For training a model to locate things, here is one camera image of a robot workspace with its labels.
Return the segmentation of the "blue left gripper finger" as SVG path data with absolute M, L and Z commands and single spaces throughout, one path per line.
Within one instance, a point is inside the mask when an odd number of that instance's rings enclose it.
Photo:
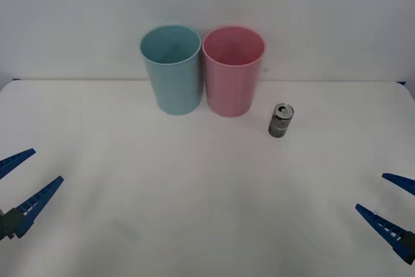
M 0 179 L 22 164 L 25 160 L 36 153 L 34 149 L 28 149 L 0 161 Z
M 8 237 L 22 238 L 34 224 L 35 219 L 51 200 L 63 183 L 62 176 L 58 176 L 51 183 L 1 216 L 1 239 Z

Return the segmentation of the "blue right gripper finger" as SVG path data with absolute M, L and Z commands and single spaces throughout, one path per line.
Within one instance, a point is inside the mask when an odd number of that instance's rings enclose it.
M 414 233 L 374 214 L 360 204 L 356 204 L 355 209 L 405 263 L 413 264 Z
M 383 173 L 382 177 L 385 180 L 388 180 L 389 182 L 409 192 L 411 195 L 415 195 L 415 180 L 414 179 L 395 175 L 392 173 Z

